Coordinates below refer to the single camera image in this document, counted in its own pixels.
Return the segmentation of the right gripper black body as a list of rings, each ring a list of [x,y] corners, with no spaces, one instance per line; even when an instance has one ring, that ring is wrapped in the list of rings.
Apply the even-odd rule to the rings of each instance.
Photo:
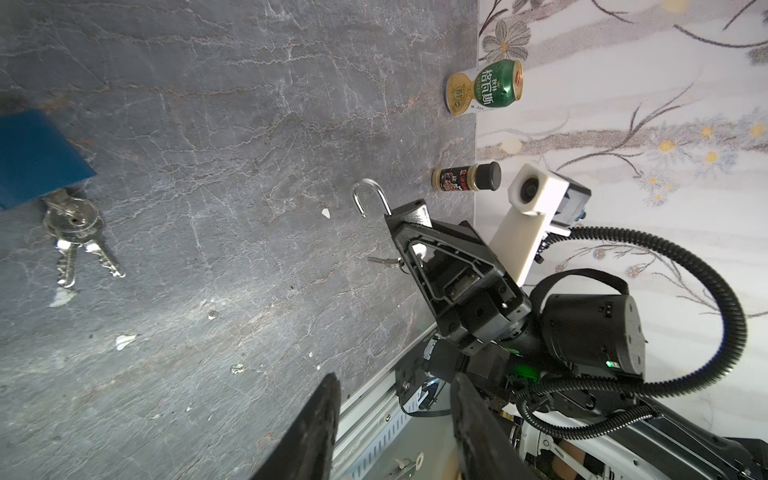
[[[442,338],[463,354],[516,342],[531,326],[531,302],[508,275],[483,275],[468,266],[431,277],[431,307]]]

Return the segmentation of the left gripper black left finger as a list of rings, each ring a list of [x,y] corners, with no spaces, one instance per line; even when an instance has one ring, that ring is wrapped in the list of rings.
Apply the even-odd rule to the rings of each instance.
[[[324,376],[252,480],[326,480],[341,408],[341,385],[335,374]]]

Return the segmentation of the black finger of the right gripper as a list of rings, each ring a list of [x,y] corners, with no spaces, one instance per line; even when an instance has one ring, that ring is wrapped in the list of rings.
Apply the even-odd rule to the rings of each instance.
[[[500,264],[469,224],[433,220],[423,199],[392,210],[384,221],[427,300],[462,300],[501,277]]]

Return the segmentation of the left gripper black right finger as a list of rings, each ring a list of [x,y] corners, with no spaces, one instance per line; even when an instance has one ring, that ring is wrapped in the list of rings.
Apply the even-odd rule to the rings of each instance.
[[[451,382],[450,405],[463,479],[536,479],[467,375]]]

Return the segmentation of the blue padlock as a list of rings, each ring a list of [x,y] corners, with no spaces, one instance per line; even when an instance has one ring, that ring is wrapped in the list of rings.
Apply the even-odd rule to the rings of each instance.
[[[96,172],[40,110],[1,117],[1,209],[89,179]]]

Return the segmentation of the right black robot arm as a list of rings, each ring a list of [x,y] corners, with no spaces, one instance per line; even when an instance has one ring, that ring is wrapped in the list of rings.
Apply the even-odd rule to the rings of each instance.
[[[587,226],[570,234],[662,255],[714,300],[723,333],[713,357],[687,375],[648,382],[639,310],[621,278],[584,268],[579,276],[605,285],[605,294],[556,293],[562,273],[525,293],[468,222],[432,221],[423,200],[388,210],[385,221],[399,266],[436,322],[435,334],[396,366],[401,403],[429,382],[462,376],[494,412],[513,404],[526,425],[553,439],[614,440],[669,478],[766,477],[764,441],[711,434],[664,405],[723,379],[747,343],[735,292],[698,256],[637,230]]]

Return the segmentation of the small dark spice bottle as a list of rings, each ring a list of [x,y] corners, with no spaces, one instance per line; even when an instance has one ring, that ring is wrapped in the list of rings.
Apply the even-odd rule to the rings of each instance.
[[[501,185],[501,166],[497,162],[435,169],[432,187],[437,191],[496,191]]]

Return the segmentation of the green beer can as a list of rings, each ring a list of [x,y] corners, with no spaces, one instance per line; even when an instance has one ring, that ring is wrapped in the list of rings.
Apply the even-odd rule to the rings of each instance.
[[[445,83],[445,103],[454,117],[503,109],[521,99],[523,87],[522,63],[503,59],[449,76]]]

